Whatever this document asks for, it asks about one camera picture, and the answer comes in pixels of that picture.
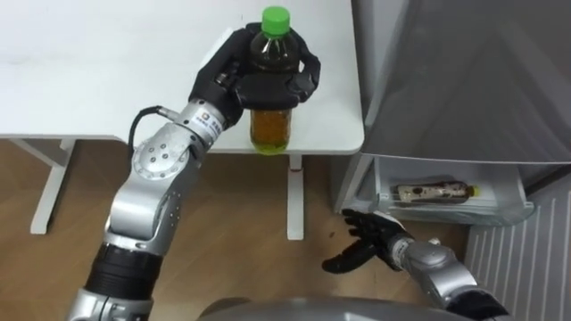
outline bottle in drawer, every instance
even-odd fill
[[[402,207],[426,204],[454,205],[478,196],[478,188],[460,181],[444,181],[433,184],[397,185],[393,187],[393,195]]]

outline white table leg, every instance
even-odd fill
[[[29,228],[33,235],[44,235],[47,233],[47,225],[50,217],[52,217],[54,205],[62,187],[75,140],[63,139],[60,147],[53,146],[41,139],[12,139],[11,141],[52,168]]]
[[[287,239],[303,240],[303,165],[301,155],[289,156],[287,174]]]

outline brown liquid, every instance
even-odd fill
[[[263,33],[250,44],[250,64],[271,73],[290,73],[299,69],[299,46],[290,35],[268,39]],[[289,143],[292,111],[251,111],[250,138],[263,155],[283,152]]]

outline open drawer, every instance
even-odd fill
[[[477,186],[478,194],[460,204],[410,203],[399,200],[397,185],[461,181]],[[357,192],[356,210],[381,210],[396,218],[508,226],[534,212],[525,198],[517,165],[377,156]]]

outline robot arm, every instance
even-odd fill
[[[473,320],[513,320],[508,311],[437,240],[417,242],[395,218],[380,212],[344,210],[350,233],[359,239],[323,262],[330,273],[346,273],[378,256],[395,271],[407,271],[437,308]]]
[[[250,72],[247,52],[258,32],[260,24],[252,23],[228,37],[198,72],[182,112],[157,111],[171,122],[134,151],[128,179],[113,199],[103,243],[67,320],[148,320],[181,200],[196,181],[205,154],[240,120],[245,106],[293,108],[317,88],[319,60],[296,33],[302,72],[278,78]]]

